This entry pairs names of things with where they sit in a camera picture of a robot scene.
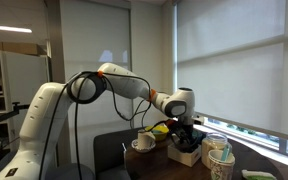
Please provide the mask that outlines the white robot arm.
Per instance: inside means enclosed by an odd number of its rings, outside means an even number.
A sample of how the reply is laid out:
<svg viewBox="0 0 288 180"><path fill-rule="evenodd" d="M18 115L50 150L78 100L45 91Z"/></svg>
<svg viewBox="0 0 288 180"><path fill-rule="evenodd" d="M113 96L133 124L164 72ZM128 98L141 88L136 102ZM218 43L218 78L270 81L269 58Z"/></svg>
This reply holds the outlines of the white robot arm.
<svg viewBox="0 0 288 180"><path fill-rule="evenodd" d="M0 171L0 180L44 180L68 112L80 106L93 107L106 92L114 97L147 101L164 114L164 123L171 133L188 145L196 142L192 122L193 90L180 88L171 95L158 92L130 70L104 63L96 71L75 74L64 84L41 85L21 126L18 150Z"/></svg>

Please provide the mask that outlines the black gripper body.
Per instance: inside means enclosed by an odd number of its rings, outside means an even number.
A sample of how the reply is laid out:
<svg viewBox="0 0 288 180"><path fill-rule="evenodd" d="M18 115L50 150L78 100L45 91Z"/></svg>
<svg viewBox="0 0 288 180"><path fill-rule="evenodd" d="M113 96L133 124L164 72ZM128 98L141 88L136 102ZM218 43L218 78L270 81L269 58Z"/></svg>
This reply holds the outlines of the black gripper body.
<svg viewBox="0 0 288 180"><path fill-rule="evenodd" d="M180 140L180 144L184 147L191 147L195 139L192 135L193 127L191 125L180 125L176 130L176 135Z"/></svg>

